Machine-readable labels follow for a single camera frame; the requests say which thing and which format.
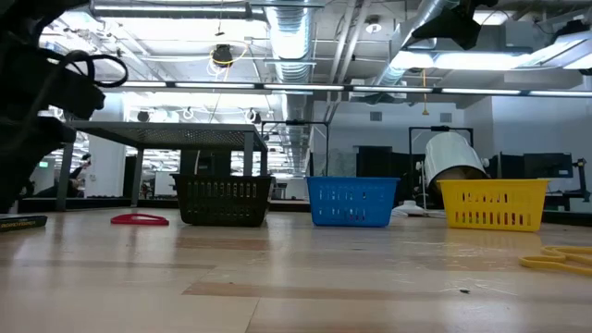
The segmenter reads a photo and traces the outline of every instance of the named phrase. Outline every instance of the ceiling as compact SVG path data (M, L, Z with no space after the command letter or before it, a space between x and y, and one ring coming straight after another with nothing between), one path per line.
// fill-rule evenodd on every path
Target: ceiling
M131 2L146 3L141 0ZM204 3L204 1L195 2L199 5ZM154 0L151 3L161 4L165 1ZM217 3L219 2L207 2L208 5ZM390 60L389 41L396 25L412 18L419 3L414 0L373 2L368 9L368 15L377 15L381 30L370 33L362 29L353 53L355 58L347 68L346 80L368 80L384 68ZM347 1L344 0L326 1L326 6L317 9L314 13L311 56L315 65L311 82L326 83L329 78L346 6ZM508 17L532 22L533 19L549 19L586 6L589 6L588 1L500 0L494 9L479 7L474 19L479 23L485 21L486 25L500 25L508 20ZM358 12L359 10L354 11L352 25L358 19L355 17L355 13ZM43 47L59 52L82 49L89 53L121 55L129 67L131 80L271 82L277 77L275 67L266 63L266 60L273 59L269 27L266 22L260 20L173 19L167 18L166 15L162 18L93 18L86 8L80 8L67 12L46 28L41 43ZM221 70L212 64L210 53L217 44L229 44L233 56L238 58L228 70ZM570 75L577 76L574 71L558 75L565 75L565 80L549 80L545 87L564 89L577 84L569 80ZM121 70L117 66L108 63L97 65L99 80L117 80L120 76ZM472 88L502 88L519 84L524 86L525 82L539 85L545 83L540 73L535 71L523 71L519 75L519 80L516 76L515 72L429 68L424 73L408 71L404 74L403 80L411 86L426 84ZM421 95L409 95L406 98L407 103L423 101ZM430 98L429 102L455 103L458 107L463 107L463 103L471 101L463 98L462 96L439 96L435 99ZM284 120L286 118L285 103L285 96L275 94L146 91L125 92L124 97L127 121L138 121L138 114L142 111L150 114L150 121L159 122L245 124L251 123L250 117L253 112L259 113L263 119ZM270 158L277 159L277 173L301 175L303 166L292 165L290 154L282 154L285 153L282 145L286 144L288 135L289 130L284 127L274 129L269 144L275 145L277 150ZM301 135L300 142L305 148L308 135L306 131L302 131ZM88 138L80 135L77 154L83 154L87 147ZM236 154L235 159L233 169L240 172L240 155ZM178 160L179 155L174 152L148 154L144 170L151 173L159 169L176 168Z

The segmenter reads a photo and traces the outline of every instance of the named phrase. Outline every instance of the desk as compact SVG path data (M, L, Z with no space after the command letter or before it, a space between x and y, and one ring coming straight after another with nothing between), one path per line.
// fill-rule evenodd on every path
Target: desk
M267 146L254 125L71 121L69 126L138 150L131 205L138 205L145 149L231 150L244 152L244 176L253 173L253 152L261 152L261 175L267 174ZM67 144L57 191L56 210L66 210L73 144Z

